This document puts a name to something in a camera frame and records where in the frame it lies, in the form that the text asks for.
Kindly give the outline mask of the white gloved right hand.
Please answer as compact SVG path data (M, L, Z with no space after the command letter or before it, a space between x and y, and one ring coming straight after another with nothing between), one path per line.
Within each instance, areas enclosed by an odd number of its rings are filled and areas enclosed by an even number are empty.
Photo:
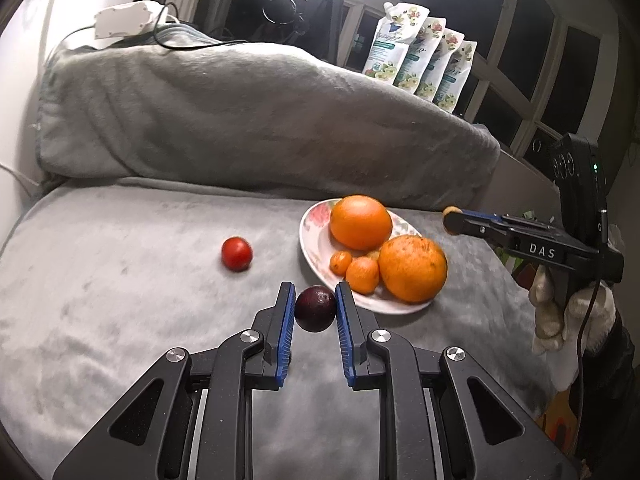
M529 301L535 308L535 336L533 352L545 354L553 387L558 391L570 388L578 375L578 354L597 353L604 345L616 319L612 290L601 282L582 342L578 333L590 305L594 286L575 292L568 304L561 308L554 301L554 285L550 272L538 266Z

